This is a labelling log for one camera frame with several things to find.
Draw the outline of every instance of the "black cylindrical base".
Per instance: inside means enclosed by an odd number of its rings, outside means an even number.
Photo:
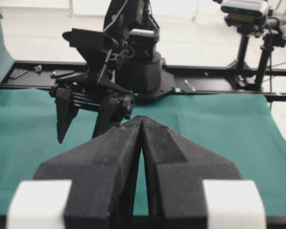
[[[151,61],[127,60],[115,74],[115,83],[133,92],[143,93],[161,84],[161,54],[156,52]]]

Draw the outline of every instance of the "cable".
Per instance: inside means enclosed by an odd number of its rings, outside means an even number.
[[[152,4],[151,4],[151,1],[148,0],[148,4],[149,4],[149,8],[151,9],[151,15],[153,14],[153,8],[152,8]]]
[[[286,62],[278,63],[278,64],[275,64],[275,65],[272,65],[272,67],[274,68],[274,67],[277,67],[277,66],[281,66],[281,65],[283,65],[283,64],[286,64]]]
[[[283,65],[283,64],[286,64],[286,62],[278,63],[278,64],[276,64],[276,65],[272,65],[272,68],[277,67],[277,66],[280,66],[280,65]]]
[[[270,46],[272,47],[272,44],[273,44],[273,41],[272,41],[272,31],[271,31],[271,28],[269,25],[267,25],[268,27],[268,30],[269,30],[269,33],[270,33]],[[272,75],[271,75],[271,72],[272,72],[272,52],[270,53],[270,93],[272,93]]]
[[[122,5],[122,7],[120,8],[119,12],[115,15],[114,20],[113,20],[109,25],[106,26],[106,28],[103,30],[103,32],[106,32],[110,27],[112,27],[113,24],[115,24],[115,22],[118,20],[118,18],[119,18],[119,16],[120,16],[120,14],[121,14],[122,11],[124,10],[125,6],[127,5],[128,1],[129,1],[129,0],[126,0],[126,1],[124,2],[124,4]]]

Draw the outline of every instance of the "black cable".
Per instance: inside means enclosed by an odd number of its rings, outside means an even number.
[[[278,63],[278,64],[275,64],[275,65],[272,65],[272,68],[277,67],[277,66],[280,66],[280,65],[283,65],[283,64],[286,64],[286,62]]]
[[[273,44],[273,36],[272,36],[272,31],[271,31],[271,28],[269,25],[267,25],[268,27],[268,30],[269,30],[269,33],[270,33],[270,46],[272,47],[272,44]],[[272,51],[270,53],[270,93],[272,93],[272,75],[271,75],[271,72],[272,72]]]
[[[280,66],[280,65],[283,65],[283,64],[286,64],[286,62],[283,62],[283,63],[278,63],[278,64],[275,64],[275,65],[272,65],[272,67],[274,68],[274,67],[277,67],[277,66]]]

